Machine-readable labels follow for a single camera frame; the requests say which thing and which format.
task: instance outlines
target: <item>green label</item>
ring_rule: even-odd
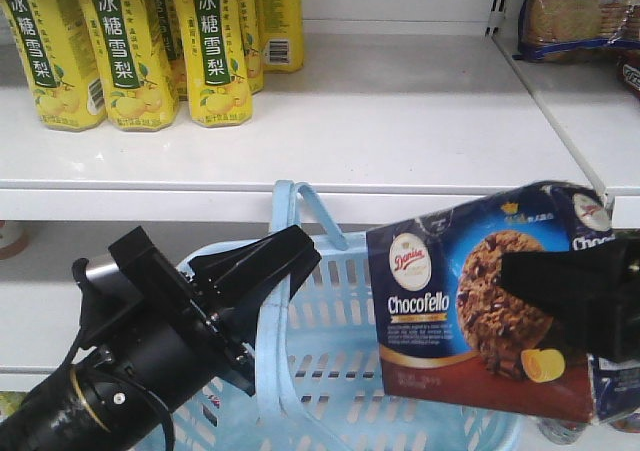
[[[221,0],[193,0],[196,7],[200,48],[204,65],[204,82],[217,86],[231,82],[224,51]]]
[[[176,48],[173,44],[173,32],[171,30],[171,20],[167,11],[167,3],[165,0],[156,0],[156,12],[158,13],[158,22],[160,23],[160,33],[162,33],[162,41],[164,49],[167,50],[167,57],[170,61],[178,57]]]
[[[47,58],[36,22],[33,19],[29,2],[27,0],[6,1],[20,33],[20,38],[29,60],[29,67],[33,74],[33,81],[44,88],[56,88],[58,83]]]
[[[139,88],[120,0],[92,0],[104,37],[111,77],[116,88]]]

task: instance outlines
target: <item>yellow bottle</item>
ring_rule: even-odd
[[[293,72],[304,63],[302,0],[256,0],[264,69]]]
[[[155,0],[79,0],[90,30],[109,120],[155,131],[178,110]]]
[[[105,118],[89,33],[77,0],[0,0],[40,120],[80,131]]]
[[[242,44],[247,65],[247,77],[252,93],[264,88],[264,72],[260,54],[260,32],[256,0],[238,0],[240,6]]]
[[[160,32],[167,50],[173,82],[180,101],[187,100],[187,69],[184,64],[178,12],[173,0],[156,0]]]
[[[206,127],[240,124],[253,103],[238,0],[176,0],[191,118]]]

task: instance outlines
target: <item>basket handle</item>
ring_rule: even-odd
[[[298,195],[304,198],[314,217],[324,227],[330,242],[337,249],[346,250],[348,244],[342,230],[307,183],[276,182],[270,230],[274,232],[300,224]],[[260,308],[256,336],[256,393],[260,419],[267,428],[271,428],[269,434],[273,449],[285,451],[296,447],[291,442],[296,436],[283,433],[281,429],[284,418],[291,425],[288,431],[298,430],[298,437],[315,435],[330,445],[332,451],[349,451],[341,439],[306,411],[296,394],[286,349],[289,295],[290,279],[286,277]]]
[[[336,249],[346,250],[348,244],[344,233],[327,211],[316,190],[309,183],[294,184],[293,181],[285,180],[276,182],[273,191],[271,231],[279,231],[292,224],[301,223],[298,195],[302,196],[315,220],[322,225],[331,244]]]

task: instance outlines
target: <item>shopping basket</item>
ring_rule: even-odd
[[[299,223],[302,201],[326,231],[313,237],[322,260],[291,303],[285,279],[260,310],[256,395],[214,379],[174,413],[176,450],[513,449],[517,415],[384,394],[365,234],[342,233],[315,191],[290,181],[274,188],[271,230]],[[178,268],[244,244],[206,246]],[[155,430],[135,450],[163,440]]]

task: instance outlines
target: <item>cookie package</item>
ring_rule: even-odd
[[[500,286],[505,252],[614,239],[597,194],[544,181],[367,231],[385,393],[596,423],[640,406],[640,362],[572,348]]]
[[[519,50],[528,61],[640,50],[640,0],[525,0]]]

